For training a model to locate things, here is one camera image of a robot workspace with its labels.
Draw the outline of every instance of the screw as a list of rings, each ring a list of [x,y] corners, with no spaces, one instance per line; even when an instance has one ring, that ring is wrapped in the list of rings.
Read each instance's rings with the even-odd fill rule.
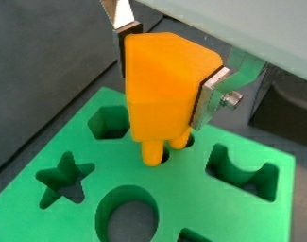
[[[235,91],[223,95],[222,106],[227,106],[231,110],[235,110],[239,107],[242,102],[243,95]]]

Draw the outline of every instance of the arch-shaped hole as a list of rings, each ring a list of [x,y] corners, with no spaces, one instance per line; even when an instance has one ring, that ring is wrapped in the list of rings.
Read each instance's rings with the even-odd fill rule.
[[[98,140],[120,139],[130,129],[128,110],[124,106],[102,107],[87,122]]]
[[[254,172],[242,170],[228,159],[227,147],[216,144],[210,154],[206,173],[259,198],[275,201],[279,173],[275,165],[264,164]]]
[[[119,220],[120,213],[130,213],[132,212],[132,218],[124,217],[124,220]],[[139,232],[135,234],[130,230],[135,228],[135,226],[143,222],[144,217],[140,217],[140,213],[151,214],[151,225],[147,228],[144,234]],[[118,241],[151,241],[158,224],[158,210],[156,210],[156,203],[151,194],[140,187],[134,185],[124,185],[115,188],[112,191],[107,193],[104,198],[100,201],[98,206],[96,215],[95,215],[95,230],[98,237],[102,242],[118,242]],[[123,225],[123,228],[118,231],[114,231],[116,225]],[[139,237],[134,238],[135,236],[143,235],[148,240],[140,240]]]
[[[178,242],[211,242],[208,239],[202,237],[198,233],[188,229],[180,231]]]

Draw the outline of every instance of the gray surface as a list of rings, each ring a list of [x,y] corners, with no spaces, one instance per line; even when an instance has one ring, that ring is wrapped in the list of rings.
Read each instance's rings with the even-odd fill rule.
[[[216,48],[222,46],[223,55],[226,55],[226,52],[230,48],[228,45],[219,42],[212,37],[206,36],[202,32],[196,31],[192,27],[170,19],[163,20],[163,22],[158,25],[154,31],[172,31],[203,45],[211,45],[211,46],[214,45],[214,47]],[[246,95],[246,99],[243,101],[242,106],[235,112],[231,112],[227,109],[220,110],[216,116],[214,117],[211,123],[215,126],[246,136],[251,140],[255,140],[295,155],[295,158],[296,158],[295,206],[294,206],[295,216],[294,216],[294,227],[292,227],[292,241],[307,242],[307,147],[248,126],[248,116],[250,116],[252,100],[255,98],[258,85],[259,85],[259,82],[254,82],[240,90],[242,93]],[[40,151],[43,146],[54,137],[55,133],[62,128],[63,124],[68,121],[74,113],[83,106],[83,103],[96,93],[96,91],[100,89],[102,86],[107,86],[118,91],[124,91],[124,84],[123,84],[123,80],[119,78],[116,65],[114,65],[108,69],[106,74],[99,79],[95,80],[92,85],[83,92],[82,96],[74,101],[68,109],[66,109],[66,111],[60,114],[58,119],[51,123],[48,128],[39,134],[39,136],[34,139],[30,145],[16,156],[15,160],[12,161],[12,164],[3,170],[3,172],[0,173],[0,190],[8,184],[12,177],[18,174],[19,170],[23,169],[27,162],[31,161],[31,159],[35,157],[36,153]],[[140,206],[131,206],[127,208],[127,211],[120,213],[122,214],[139,213],[139,214],[146,214],[146,216],[151,216],[152,214],[151,210],[147,207],[140,207]],[[151,218],[143,218],[143,219],[148,221],[147,223],[148,229],[146,230],[148,232],[152,229],[152,223],[150,222],[152,221],[152,219]],[[136,222],[130,222],[127,219],[123,219],[122,216],[119,217],[119,219],[115,219],[114,222],[110,223],[110,229],[112,231],[118,230],[116,233],[119,233],[120,236],[123,236],[123,232],[120,228],[124,228],[126,230],[124,234],[128,234],[130,231],[135,228],[135,226],[136,226]],[[142,237],[142,234],[138,235],[138,240],[135,241],[142,241],[140,237]]]
[[[139,0],[307,79],[307,0]]]
[[[144,30],[162,18],[134,13]],[[0,0],[0,165],[114,61],[100,1]]]

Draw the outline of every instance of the orange plastic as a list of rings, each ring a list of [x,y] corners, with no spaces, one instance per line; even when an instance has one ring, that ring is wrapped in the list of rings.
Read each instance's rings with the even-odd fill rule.
[[[160,163],[164,140],[184,148],[199,85],[222,64],[216,52],[172,33],[127,36],[130,129],[147,165]]]

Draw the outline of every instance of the green board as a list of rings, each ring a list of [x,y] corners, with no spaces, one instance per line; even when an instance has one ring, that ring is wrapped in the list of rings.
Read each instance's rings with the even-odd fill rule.
[[[0,242],[106,242],[110,215],[134,200],[156,212],[152,242],[290,241],[291,155],[206,126],[164,158],[144,166],[124,96],[103,88],[2,192]]]

